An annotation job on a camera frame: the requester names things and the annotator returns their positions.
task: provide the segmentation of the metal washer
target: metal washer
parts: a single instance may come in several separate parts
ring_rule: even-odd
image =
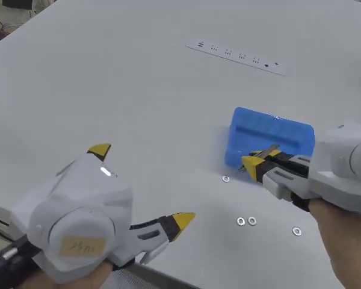
[[[254,217],[249,217],[249,218],[247,219],[247,223],[248,223],[250,226],[255,226],[255,225],[257,225],[257,219],[254,218]]]
[[[238,217],[238,218],[236,218],[236,224],[237,224],[238,226],[244,226],[244,225],[246,224],[246,221],[245,221],[244,218]]]
[[[299,227],[293,227],[291,229],[291,231],[293,232],[293,234],[297,237],[301,236],[302,235],[302,231]]]
[[[229,176],[222,176],[222,181],[223,181],[223,182],[229,182],[229,181],[230,181],[230,177],[229,177]]]

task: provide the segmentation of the small metal part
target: small metal part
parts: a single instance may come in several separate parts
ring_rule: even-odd
[[[229,176],[222,176],[222,181],[224,181],[224,182],[229,182],[229,181],[230,181],[230,177],[229,177]]]
[[[255,225],[257,225],[257,219],[254,218],[254,217],[249,217],[249,218],[247,219],[247,223],[248,223],[250,226],[255,226]]]
[[[246,168],[244,166],[241,166],[238,170],[238,173],[244,173],[246,171],[247,171]]]
[[[237,224],[238,226],[244,226],[244,225],[246,224],[246,221],[245,221],[244,218],[238,217],[238,218],[236,218],[236,224]]]
[[[277,144],[277,143],[272,144],[270,147],[268,147],[264,151],[260,152],[259,154],[256,154],[254,157],[266,158],[273,150],[275,150],[277,148],[279,148],[279,144]]]
[[[293,227],[292,230],[293,234],[297,237],[299,237],[300,235],[302,235],[302,231],[299,227]]]
[[[12,258],[13,256],[15,256],[17,253],[18,253],[18,249],[12,248],[9,251],[7,251],[6,253],[2,254],[2,258],[5,260],[8,260],[8,259]]]

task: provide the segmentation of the yellow tip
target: yellow tip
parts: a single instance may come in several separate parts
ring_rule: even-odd
[[[246,168],[251,178],[256,182],[257,181],[257,171],[256,166],[260,163],[263,163],[265,160],[258,157],[242,157],[243,166]]]
[[[104,161],[108,151],[110,150],[111,144],[110,143],[102,143],[96,144],[89,148],[88,154],[94,154],[98,157],[101,161]]]
[[[176,224],[178,225],[180,231],[177,236],[175,236],[174,240],[178,238],[178,236],[183,232],[183,230],[187,227],[188,224],[195,217],[195,213],[177,213],[172,215]]]

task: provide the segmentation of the floor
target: floor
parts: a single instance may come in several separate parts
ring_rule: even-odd
[[[3,6],[1,2],[2,0],[0,0],[0,21],[3,25],[0,24],[0,30],[11,32],[50,6],[55,0],[34,0],[32,10],[8,8]]]

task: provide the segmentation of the white surface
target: white surface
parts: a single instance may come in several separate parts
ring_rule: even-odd
[[[286,74],[285,64],[281,63],[280,61],[272,61],[263,56],[248,54],[243,50],[228,48],[227,46],[218,45],[209,40],[201,38],[191,39],[186,46],[197,51],[202,51],[204,53],[249,65],[272,73],[280,75]]]
[[[196,53],[185,47],[195,36],[294,70]],[[341,288],[312,218],[224,165],[238,106],[317,134],[361,123],[361,4],[58,1],[0,43],[0,204],[110,141],[108,166],[135,193],[134,223],[197,214],[150,266],[203,288]],[[238,216],[258,224],[240,227]]]

